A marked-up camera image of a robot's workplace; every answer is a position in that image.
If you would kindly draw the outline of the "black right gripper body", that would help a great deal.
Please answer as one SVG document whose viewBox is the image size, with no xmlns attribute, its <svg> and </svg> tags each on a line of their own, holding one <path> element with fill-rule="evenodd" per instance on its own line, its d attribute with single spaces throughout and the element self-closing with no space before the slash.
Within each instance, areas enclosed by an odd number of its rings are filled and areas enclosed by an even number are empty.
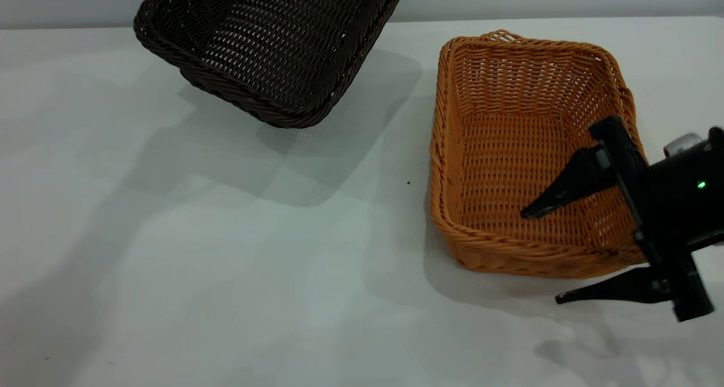
<svg viewBox="0 0 724 387">
<path fill-rule="evenodd" d="M 713 302 L 693 253 L 722 241 L 722 129 L 649 165 L 619 117 L 589 128 L 604 147 L 636 222 L 634 238 L 648 266 L 660 268 L 679 321 L 711 314 Z"/>
</svg>

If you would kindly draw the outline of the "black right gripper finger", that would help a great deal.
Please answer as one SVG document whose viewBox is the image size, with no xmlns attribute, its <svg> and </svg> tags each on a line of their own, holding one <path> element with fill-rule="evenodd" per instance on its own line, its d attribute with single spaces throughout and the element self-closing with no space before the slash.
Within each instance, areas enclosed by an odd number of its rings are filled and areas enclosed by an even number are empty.
<svg viewBox="0 0 724 387">
<path fill-rule="evenodd" d="M 579 287 L 554 297 L 557 304 L 578 301 L 624 301 L 657 304 L 673 301 L 668 280 L 660 268 L 646 266 L 617 274 L 600 283 Z"/>
<path fill-rule="evenodd" d="M 604 147 L 578 149 L 546 190 L 520 211 L 520 216 L 525 220 L 540 219 L 616 183 L 615 171 Z"/>
</svg>

